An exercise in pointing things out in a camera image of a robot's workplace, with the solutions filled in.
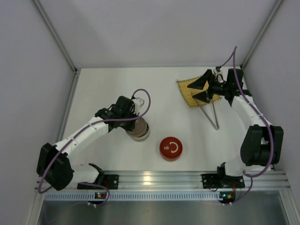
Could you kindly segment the grey round lid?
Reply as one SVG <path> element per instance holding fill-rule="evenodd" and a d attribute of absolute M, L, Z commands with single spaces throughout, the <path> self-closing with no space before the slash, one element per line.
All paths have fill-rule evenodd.
<path fill-rule="evenodd" d="M 132 131 L 126 131 L 130 137 L 142 137 L 148 132 L 148 124 L 144 118 L 135 121 L 135 127 Z"/>

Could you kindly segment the red-banded steel bowl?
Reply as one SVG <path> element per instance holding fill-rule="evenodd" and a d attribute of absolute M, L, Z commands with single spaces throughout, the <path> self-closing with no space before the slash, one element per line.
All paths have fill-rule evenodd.
<path fill-rule="evenodd" d="M 180 158 L 180 156 L 178 156 L 178 157 L 167 157 L 167 156 L 165 156 L 165 155 L 161 155 L 161 157 L 162 157 L 164 160 L 168 161 L 168 162 L 174 162 L 174 161 L 176 161 L 176 160 L 178 160 L 178 159 Z"/>

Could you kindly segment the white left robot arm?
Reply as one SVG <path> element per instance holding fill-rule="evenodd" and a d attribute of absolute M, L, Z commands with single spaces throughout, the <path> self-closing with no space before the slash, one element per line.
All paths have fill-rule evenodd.
<path fill-rule="evenodd" d="M 72 182 L 101 184 L 103 171 L 93 163 L 79 165 L 76 158 L 99 137 L 115 128 L 131 131 L 143 105 L 141 98 L 120 96 L 115 104 L 98 110 L 89 122 L 67 138 L 53 145 L 43 145 L 37 164 L 40 184 L 46 181 L 58 191 Z"/>

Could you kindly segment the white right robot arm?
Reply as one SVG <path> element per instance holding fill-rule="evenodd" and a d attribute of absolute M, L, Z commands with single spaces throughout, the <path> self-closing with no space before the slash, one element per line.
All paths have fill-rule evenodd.
<path fill-rule="evenodd" d="M 243 76 L 243 70 L 230 68 L 225 80 L 217 67 L 208 69 L 187 85 L 192 90 L 199 90 L 192 95 L 193 100 L 199 102 L 208 104 L 213 102 L 214 96 L 223 96 L 244 124 L 247 132 L 239 155 L 220 166 L 229 177 L 242 176 L 260 166 L 264 173 L 270 165 L 278 164 L 284 138 L 282 127 L 272 125 L 258 110 L 250 91 L 243 88 Z"/>

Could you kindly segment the aluminium front rail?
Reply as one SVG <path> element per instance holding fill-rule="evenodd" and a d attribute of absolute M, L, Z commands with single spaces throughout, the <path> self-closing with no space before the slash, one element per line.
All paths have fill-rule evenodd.
<path fill-rule="evenodd" d="M 118 190 L 124 191 L 197 191 L 204 190 L 206 183 L 213 177 L 216 177 L 216 172 L 206 171 L 166 171 L 166 172 L 151 172 L 151 171 L 106 171 L 106 176 L 117 175 L 114 179 L 118 183 Z M 253 178 L 244 176 L 240 183 L 245 184 L 247 190 L 252 186 L 253 191 L 269 191 L 289 189 L 290 183 L 285 172 L 267 171 L 263 175 Z"/>

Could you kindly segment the bamboo mat tray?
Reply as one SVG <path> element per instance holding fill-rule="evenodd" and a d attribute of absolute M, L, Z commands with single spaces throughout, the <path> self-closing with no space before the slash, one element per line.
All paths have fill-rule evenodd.
<path fill-rule="evenodd" d="M 186 104 L 190 108 L 207 105 L 207 103 L 205 103 L 205 102 L 202 102 L 200 100 L 192 98 L 193 95 L 204 92 L 208 89 L 209 85 L 208 85 L 207 81 L 205 82 L 203 90 L 188 88 L 189 84 L 196 81 L 200 77 L 201 76 L 191 78 L 191 79 L 187 79 L 187 80 L 181 80 L 181 81 L 177 80 L 176 81 L 177 86 L 179 88 L 179 91 L 181 93 L 181 96 L 183 97 L 184 101 L 186 102 Z"/>

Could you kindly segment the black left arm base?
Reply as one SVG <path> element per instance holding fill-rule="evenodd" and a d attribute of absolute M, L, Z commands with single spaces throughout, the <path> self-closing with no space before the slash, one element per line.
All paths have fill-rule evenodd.
<path fill-rule="evenodd" d="M 79 190 L 89 190 L 89 189 L 103 189 L 102 187 L 96 187 L 95 185 L 101 185 L 109 190 L 118 189 L 119 185 L 119 175 L 118 174 L 102 174 L 99 175 L 96 180 L 92 183 L 93 186 L 84 184 L 83 182 L 77 184 L 77 189 Z"/>

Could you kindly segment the red round lid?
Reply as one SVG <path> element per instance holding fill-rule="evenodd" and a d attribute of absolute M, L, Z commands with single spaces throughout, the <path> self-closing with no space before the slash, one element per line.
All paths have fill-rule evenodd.
<path fill-rule="evenodd" d="M 183 152 L 183 145 L 176 137 L 166 137 L 160 142 L 159 152 L 170 158 L 178 157 Z"/>

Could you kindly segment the grey-banded steel bowl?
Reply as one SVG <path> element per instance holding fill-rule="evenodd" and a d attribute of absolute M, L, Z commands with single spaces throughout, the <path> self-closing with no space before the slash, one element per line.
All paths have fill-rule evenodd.
<path fill-rule="evenodd" d="M 140 137 L 131 137 L 132 140 L 136 141 L 136 142 L 141 142 L 146 140 L 150 135 L 150 130 L 147 130 L 143 135 L 141 135 Z"/>

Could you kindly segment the steel serving tongs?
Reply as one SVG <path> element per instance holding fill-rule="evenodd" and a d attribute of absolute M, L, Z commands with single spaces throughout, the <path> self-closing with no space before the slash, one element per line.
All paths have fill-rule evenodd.
<path fill-rule="evenodd" d="M 195 101 L 196 105 L 198 108 L 200 108 L 201 112 L 204 114 L 204 116 L 208 119 L 208 121 L 210 122 L 210 124 L 213 126 L 213 128 L 215 130 L 219 130 L 220 128 L 220 125 L 219 125 L 219 122 L 218 122 L 218 117 L 217 117 L 217 112 L 216 112 L 216 108 L 215 108 L 215 99 L 214 99 L 214 96 L 212 98 L 207 98 L 207 101 L 208 102 L 204 102 L 204 101 L 201 101 L 197 98 L 194 98 L 193 96 L 194 95 L 198 95 L 198 93 L 196 93 L 195 91 L 192 91 L 191 92 L 191 96 L 192 96 L 192 99 Z M 213 115 L 213 118 L 212 119 L 208 113 L 205 111 L 204 109 L 204 106 L 205 105 L 211 105 L 211 108 L 212 108 L 212 115 Z"/>

